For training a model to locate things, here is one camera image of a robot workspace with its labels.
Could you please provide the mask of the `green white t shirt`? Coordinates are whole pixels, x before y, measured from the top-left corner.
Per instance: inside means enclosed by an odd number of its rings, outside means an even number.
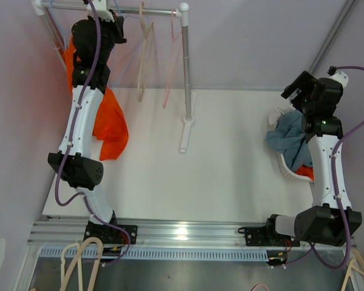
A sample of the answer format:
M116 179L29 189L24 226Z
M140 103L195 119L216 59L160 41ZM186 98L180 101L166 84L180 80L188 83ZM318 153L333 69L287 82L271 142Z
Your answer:
M283 105L283 106L279 106L279 107L274 108L269 113L269 116L268 116L269 125L277 125L277 122L278 122L279 118L282 115L285 115L285 114L290 113L292 111L294 111L294 108L291 105Z

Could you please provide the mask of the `grey blue t shirt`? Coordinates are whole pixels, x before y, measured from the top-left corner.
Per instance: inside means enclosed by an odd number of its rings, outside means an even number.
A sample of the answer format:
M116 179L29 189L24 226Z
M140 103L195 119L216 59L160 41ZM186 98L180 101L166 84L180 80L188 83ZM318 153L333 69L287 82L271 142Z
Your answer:
M268 146L283 155L292 172L301 166L312 167L311 154L302 129L302 117L296 110L281 115L275 129L266 132Z

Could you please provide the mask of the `pink wire hanger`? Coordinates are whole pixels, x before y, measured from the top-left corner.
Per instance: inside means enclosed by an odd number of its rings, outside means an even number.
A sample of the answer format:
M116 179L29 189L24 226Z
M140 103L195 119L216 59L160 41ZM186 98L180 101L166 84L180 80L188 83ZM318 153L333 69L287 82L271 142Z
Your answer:
M180 48L177 48L177 41L181 35L181 31L177 31L175 28L174 19L176 19L177 17L174 16L174 12L176 12L176 10L172 11L172 16L171 16L171 21L170 21L172 46L171 46L170 55L169 55L166 89L165 89L164 98L163 98L163 109L165 109L167 106L167 102L169 99L172 85L174 83L174 78L175 78L175 74L176 74L176 70L177 70L177 64L178 64L178 60L179 60L180 52L181 52L181 45L180 45Z

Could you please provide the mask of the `light blue wire hanger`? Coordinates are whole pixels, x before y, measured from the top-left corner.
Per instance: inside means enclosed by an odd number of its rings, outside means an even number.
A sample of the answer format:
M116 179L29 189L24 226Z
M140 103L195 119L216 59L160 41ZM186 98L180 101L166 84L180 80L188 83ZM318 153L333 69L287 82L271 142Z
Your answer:
M110 81L112 88L117 88L121 84L127 70L129 69L131 63L138 54L139 49L144 41L143 36L138 38L135 42L131 42L127 49L117 49L115 56L112 59L112 73L113 78Z

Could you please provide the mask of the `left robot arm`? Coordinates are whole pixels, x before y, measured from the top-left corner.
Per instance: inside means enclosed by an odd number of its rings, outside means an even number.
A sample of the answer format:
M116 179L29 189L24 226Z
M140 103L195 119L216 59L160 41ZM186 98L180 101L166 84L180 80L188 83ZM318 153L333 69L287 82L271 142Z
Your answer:
M100 185L103 164L91 158L91 139L98 110L107 96L107 62L114 46L127 41L123 24L124 18L108 9L72 26L72 105L59 149L48 155L48 164L56 172L56 203L65 207L82 197L90 213L89 222L99 225L97 236L105 243L114 242L119 230L115 212Z

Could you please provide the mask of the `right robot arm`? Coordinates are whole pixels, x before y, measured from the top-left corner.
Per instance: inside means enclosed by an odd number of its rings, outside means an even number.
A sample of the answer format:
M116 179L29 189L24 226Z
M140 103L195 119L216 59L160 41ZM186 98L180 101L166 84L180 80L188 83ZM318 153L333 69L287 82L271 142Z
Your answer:
M314 172L310 183L313 203L296 216L271 215L272 225L264 230L270 245L278 245L289 236L297 241L341 247L362 223L362 214L352 209L346 192L342 122L334 115L347 84L348 76L343 72L317 79L304 71L281 94L302 113Z

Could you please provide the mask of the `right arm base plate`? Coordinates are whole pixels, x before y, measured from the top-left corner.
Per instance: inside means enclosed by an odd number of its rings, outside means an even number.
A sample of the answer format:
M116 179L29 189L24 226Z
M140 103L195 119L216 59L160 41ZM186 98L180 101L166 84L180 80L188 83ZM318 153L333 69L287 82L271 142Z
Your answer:
M246 246L249 247L300 247L300 241L291 236L276 233L268 227L240 227L237 232L244 235Z

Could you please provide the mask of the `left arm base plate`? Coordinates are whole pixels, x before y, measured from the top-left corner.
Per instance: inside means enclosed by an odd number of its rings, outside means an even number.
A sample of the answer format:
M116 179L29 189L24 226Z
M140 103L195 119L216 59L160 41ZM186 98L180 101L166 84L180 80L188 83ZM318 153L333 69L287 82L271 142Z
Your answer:
M133 224L118 225L118 227L124 229L130 235L130 243L136 244L138 226ZM103 244L128 244L127 236L120 230L88 222L83 240L87 238L97 237Z

